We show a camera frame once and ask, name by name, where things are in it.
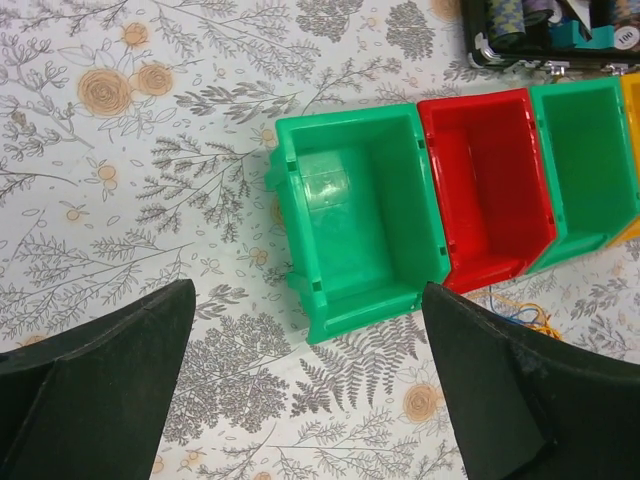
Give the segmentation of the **black poker chip case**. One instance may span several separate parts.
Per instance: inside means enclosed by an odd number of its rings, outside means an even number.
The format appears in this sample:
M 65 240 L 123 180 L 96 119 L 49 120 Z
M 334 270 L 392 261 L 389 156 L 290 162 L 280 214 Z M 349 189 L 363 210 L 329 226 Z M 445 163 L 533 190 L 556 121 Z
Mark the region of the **black poker chip case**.
M 637 1 L 462 1 L 469 63 L 562 73 L 639 70 Z

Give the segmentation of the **right green plastic bin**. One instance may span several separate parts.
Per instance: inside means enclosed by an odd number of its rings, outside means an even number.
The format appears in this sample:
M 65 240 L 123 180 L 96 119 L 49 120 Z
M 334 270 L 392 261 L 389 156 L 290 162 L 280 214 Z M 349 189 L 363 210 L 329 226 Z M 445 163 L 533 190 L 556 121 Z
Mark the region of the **right green plastic bin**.
M 532 86 L 556 239 L 528 270 L 592 253 L 639 215 L 639 184 L 620 80 Z

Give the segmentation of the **red plastic bin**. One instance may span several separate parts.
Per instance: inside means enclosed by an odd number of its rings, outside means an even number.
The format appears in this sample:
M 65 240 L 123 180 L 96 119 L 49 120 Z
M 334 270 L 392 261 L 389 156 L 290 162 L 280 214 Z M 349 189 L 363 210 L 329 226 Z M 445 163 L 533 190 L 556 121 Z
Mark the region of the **red plastic bin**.
M 445 286 L 466 293 L 525 273 L 557 236 L 528 91 L 417 109 L 451 262 Z

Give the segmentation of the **left green plastic bin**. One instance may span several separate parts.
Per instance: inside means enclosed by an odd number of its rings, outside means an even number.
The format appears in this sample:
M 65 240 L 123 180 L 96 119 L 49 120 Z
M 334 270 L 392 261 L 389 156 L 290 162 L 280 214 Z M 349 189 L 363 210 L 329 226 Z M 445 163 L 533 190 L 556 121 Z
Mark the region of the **left green plastic bin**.
M 419 310 L 451 263 L 416 106 L 283 118 L 275 131 L 265 183 L 279 200 L 308 342 Z

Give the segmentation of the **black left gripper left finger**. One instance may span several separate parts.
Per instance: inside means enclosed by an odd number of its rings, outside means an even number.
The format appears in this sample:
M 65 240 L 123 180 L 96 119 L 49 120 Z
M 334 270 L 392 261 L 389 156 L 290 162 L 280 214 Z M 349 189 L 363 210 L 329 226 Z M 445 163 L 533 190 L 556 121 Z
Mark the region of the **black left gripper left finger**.
M 178 280 L 2 353 L 2 478 L 149 478 L 195 306 Z

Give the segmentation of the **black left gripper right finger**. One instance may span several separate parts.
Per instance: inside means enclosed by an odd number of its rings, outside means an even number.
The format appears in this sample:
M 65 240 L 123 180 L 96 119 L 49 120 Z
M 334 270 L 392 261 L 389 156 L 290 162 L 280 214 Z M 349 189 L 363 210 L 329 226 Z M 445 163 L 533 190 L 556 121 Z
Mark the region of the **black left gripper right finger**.
M 636 479 L 639 367 L 429 283 L 422 312 L 470 479 Z

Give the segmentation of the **green plastic bin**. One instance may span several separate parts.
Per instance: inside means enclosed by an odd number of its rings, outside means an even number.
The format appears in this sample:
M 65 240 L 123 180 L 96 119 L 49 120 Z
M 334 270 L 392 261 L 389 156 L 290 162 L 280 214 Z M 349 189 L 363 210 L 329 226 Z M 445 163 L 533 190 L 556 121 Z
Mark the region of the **green plastic bin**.
M 639 184 L 620 80 L 532 86 L 556 239 L 528 270 L 592 253 L 639 215 Z
M 416 106 L 283 118 L 275 131 L 265 183 L 279 200 L 308 342 L 419 310 L 451 263 Z

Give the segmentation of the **yellow plastic bin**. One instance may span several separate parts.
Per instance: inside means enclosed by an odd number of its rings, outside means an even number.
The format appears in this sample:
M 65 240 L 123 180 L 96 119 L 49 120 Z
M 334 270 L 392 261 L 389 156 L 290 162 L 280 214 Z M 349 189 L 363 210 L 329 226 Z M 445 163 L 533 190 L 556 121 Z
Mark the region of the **yellow plastic bin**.
M 620 78 L 623 94 L 623 113 L 627 122 L 632 160 L 636 177 L 639 177 L 639 73 L 625 74 Z M 639 237 L 639 215 L 636 215 L 625 228 L 608 244 L 609 247 L 620 245 Z

